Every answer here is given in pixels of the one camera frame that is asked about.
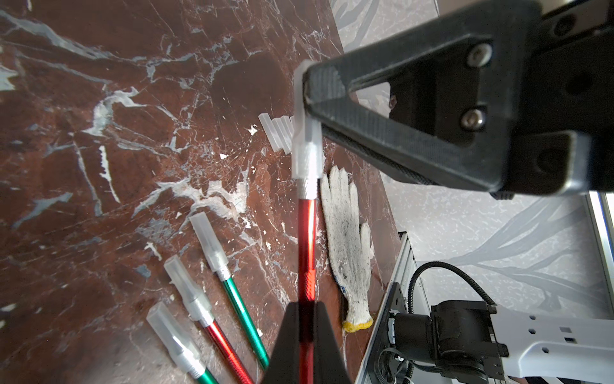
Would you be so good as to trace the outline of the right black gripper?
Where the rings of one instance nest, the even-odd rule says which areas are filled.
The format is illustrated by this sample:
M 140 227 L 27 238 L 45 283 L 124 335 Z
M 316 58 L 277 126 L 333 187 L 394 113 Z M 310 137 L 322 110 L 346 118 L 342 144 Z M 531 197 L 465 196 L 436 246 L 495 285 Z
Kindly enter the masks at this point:
M 613 190 L 613 3 L 544 15 L 496 200 Z

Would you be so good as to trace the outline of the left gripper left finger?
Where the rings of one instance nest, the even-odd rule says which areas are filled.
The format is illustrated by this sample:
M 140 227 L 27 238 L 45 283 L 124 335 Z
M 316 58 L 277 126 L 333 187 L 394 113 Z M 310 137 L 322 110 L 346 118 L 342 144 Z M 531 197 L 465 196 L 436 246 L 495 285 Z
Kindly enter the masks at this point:
M 291 302 L 278 332 L 270 364 L 262 384 L 299 383 L 300 323 L 299 304 Z

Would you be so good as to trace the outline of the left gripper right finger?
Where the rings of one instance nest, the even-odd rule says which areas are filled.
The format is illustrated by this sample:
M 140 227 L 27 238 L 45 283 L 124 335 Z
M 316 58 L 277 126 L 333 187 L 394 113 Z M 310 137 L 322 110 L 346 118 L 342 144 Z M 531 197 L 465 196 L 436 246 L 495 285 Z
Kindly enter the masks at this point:
M 314 312 L 313 382 L 316 384 L 351 384 L 337 345 L 326 305 L 317 302 Z

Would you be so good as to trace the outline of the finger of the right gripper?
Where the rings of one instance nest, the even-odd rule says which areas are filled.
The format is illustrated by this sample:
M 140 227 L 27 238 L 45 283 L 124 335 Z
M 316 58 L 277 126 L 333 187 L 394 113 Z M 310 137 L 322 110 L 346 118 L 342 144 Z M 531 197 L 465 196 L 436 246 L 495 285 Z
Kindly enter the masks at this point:
M 508 179 L 536 1 L 480 1 L 307 70 L 326 137 L 400 182 L 496 192 Z

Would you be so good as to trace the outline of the translucent protective cap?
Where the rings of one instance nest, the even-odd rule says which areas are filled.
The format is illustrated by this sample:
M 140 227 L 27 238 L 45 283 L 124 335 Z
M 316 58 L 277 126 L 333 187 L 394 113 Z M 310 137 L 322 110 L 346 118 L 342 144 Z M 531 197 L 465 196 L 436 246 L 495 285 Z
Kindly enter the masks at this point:
M 282 116 L 281 124 L 283 125 L 283 136 L 285 141 L 285 154 L 289 155 L 292 152 L 292 143 L 294 138 L 294 124 L 291 117 Z
M 321 123 L 305 107 L 304 76 L 315 62 L 305 60 L 294 71 L 294 136 L 292 140 L 292 178 L 317 180 L 323 175 L 324 155 Z
M 262 125 L 263 130 L 265 131 L 265 134 L 270 142 L 273 152 L 281 150 L 282 145 L 279 141 L 278 131 L 276 126 L 273 124 L 270 116 L 267 113 L 261 113 L 258 116 L 258 119 Z
M 275 150 L 282 150 L 287 155 L 289 153 L 289 144 L 286 140 L 286 126 L 283 120 L 281 118 L 273 118 L 271 124 Z

